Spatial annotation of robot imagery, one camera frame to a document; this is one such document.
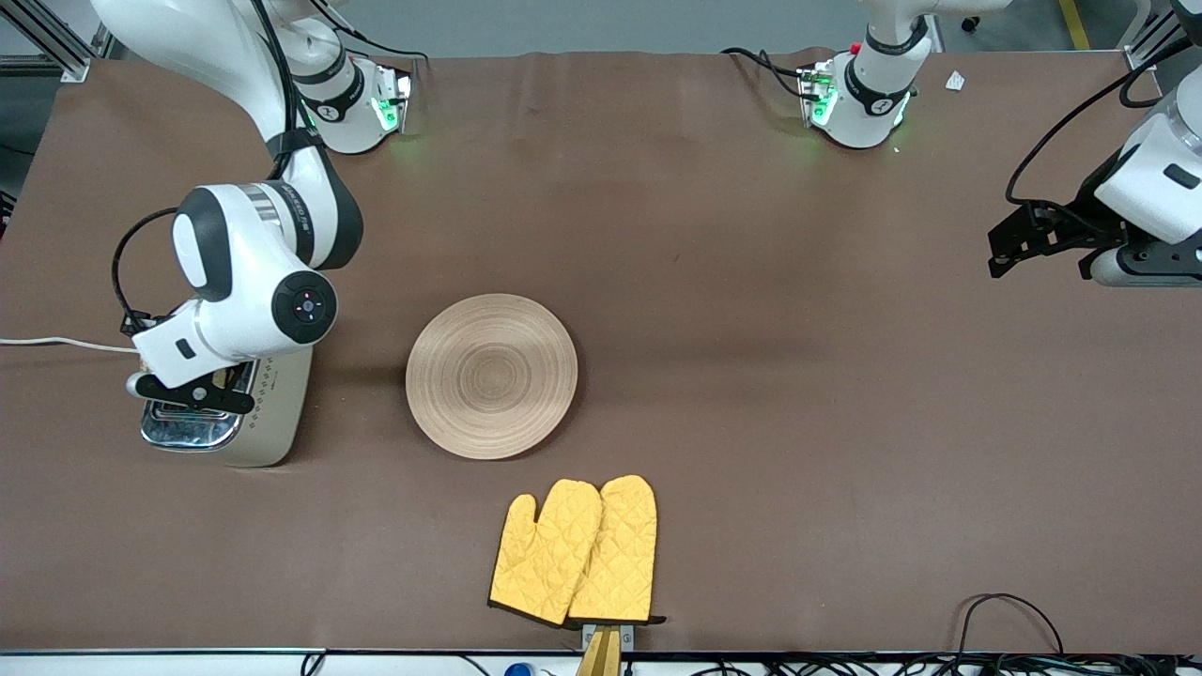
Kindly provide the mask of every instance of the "table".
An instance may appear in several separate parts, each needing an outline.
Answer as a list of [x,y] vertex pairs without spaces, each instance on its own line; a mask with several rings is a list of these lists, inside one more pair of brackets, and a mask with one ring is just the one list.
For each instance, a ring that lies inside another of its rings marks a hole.
[[[1071,256],[986,268],[1011,170],[1120,55],[934,55],[868,152],[803,130],[752,69],[423,71],[419,134],[335,160],[367,235],[329,275],[341,316],[276,468],[141,443],[129,356],[0,351],[0,645],[576,646],[486,606],[505,506],[638,473],[670,618],[642,648],[940,650],[964,599],[1007,591],[1070,651],[1195,650],[1202,296],[1102,289]],[[1097,106],[1020,194],[1067,198],[1135,119]],[[95,64],[59,94],[0,244],[4,333],[119,342],[125,229],[267,168],[231,102]],[[135,307],[186,296],[167,231],[126,251]],[[582,379],[545,444],[475,463],[422,435],[403,369],[435,314],[493,291],[552,309]],[[1049,646],[990,606],[970,647]]]

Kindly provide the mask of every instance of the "round plate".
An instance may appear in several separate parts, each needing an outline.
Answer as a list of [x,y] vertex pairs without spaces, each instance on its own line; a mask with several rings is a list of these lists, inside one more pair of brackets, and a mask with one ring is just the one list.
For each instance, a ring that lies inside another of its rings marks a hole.
[[487,293],[422,330],[405,370],[422,432],[457,456],[499,459],[543,440],[576,393],[576,349],[538,303]]

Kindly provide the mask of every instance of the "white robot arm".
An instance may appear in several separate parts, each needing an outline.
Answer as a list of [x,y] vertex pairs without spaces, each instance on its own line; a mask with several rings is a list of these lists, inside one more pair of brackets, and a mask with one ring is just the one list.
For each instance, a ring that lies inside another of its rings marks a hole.
[[[346,265],[363,219],[320,136],[288,111],[268,46],[227,0],[94,0],[101,20],[151,63],[226,95],[287,164],[279,180],[204,185],[180,203],[172,237],[196,296],[133,334],[154,378],[137,396],[166,398],[221,368],[284,355],[320,340],[337,297],[319,272]],[[296,129],[286,129],[287,118]],[[233,410],[232,413],[246,413]]]
[[805,120],[849,148],[871,148],[902,123],[910,87],[932,40],[923,14],[978,16],[1010,0],[861,0],[868,30],[856,53],[843,52],[802,75]]
[[[1202,43],[1202,5],[1172,5],[1188,38],[1132,72],[1124,90],[1149,64]],[[1082,248],[1093,251],[1081,275],[1106,286],[1202,287],[1202,69],[1149,109],[1073,201],[1007,198],[1019,206],[989,231],[995,278],[1027,259]]]
[[[326,0],[314,0],[338,18]],[[367,57],[352,57],[338,35],[311,18],[309,0],[264,0],[280,41],[292,81],[326,146],[355,154],[374,148],[404,125],[412,94],[410,73],[381,66]],[[266,38],[251,0],[234,0],[244,22]]]

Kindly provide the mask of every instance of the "oven mitt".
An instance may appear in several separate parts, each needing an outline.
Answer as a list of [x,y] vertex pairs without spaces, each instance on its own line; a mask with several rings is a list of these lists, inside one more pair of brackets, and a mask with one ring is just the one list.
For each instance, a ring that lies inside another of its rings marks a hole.
[[657,624],[651,617],[655,569],[655,493],[642,476],[601,488],[601,529],[567,611],[571,624]]
[[534,496],[510,504],[488,605],[559,627],[597,539],[601,496],[591,484],[560,479],[535,512]]

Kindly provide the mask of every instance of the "small white object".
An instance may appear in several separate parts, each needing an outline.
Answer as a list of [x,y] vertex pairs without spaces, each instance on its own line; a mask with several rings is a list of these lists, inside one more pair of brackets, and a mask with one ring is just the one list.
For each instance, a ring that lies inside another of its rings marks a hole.
[[952,91],[964,89],[964,76],[960,75],[960,71],[952,71],[952,77],[947,78],[947,84],[944,87],[951,89]]

